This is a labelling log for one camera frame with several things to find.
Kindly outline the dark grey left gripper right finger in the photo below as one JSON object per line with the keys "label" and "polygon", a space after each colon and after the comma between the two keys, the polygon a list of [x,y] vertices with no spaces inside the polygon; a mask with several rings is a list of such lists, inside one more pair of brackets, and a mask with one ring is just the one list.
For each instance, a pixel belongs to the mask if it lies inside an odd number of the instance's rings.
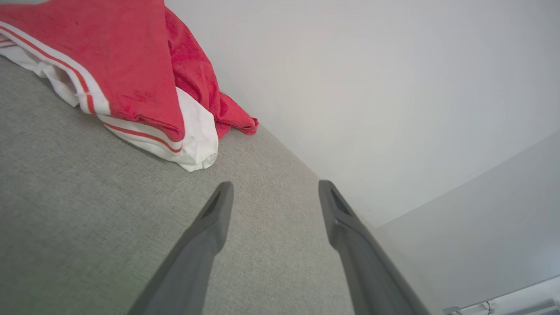
{"label": "dark grey left gripper right finger", "polygon": [[427,315],[428,309],[336,186],[318,182],[330,245],[338,252],[357,315]]}

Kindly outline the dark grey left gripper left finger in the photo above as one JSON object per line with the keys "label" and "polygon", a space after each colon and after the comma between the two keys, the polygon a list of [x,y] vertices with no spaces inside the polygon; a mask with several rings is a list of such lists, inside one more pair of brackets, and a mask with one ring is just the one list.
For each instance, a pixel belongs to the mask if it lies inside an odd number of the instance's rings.
{"label": "dark grey left gripper left finger", "polygon": [[220,183],[128,314],[202,313],[214,258],[224,247],[228,236],[233,203],[233,184]]}

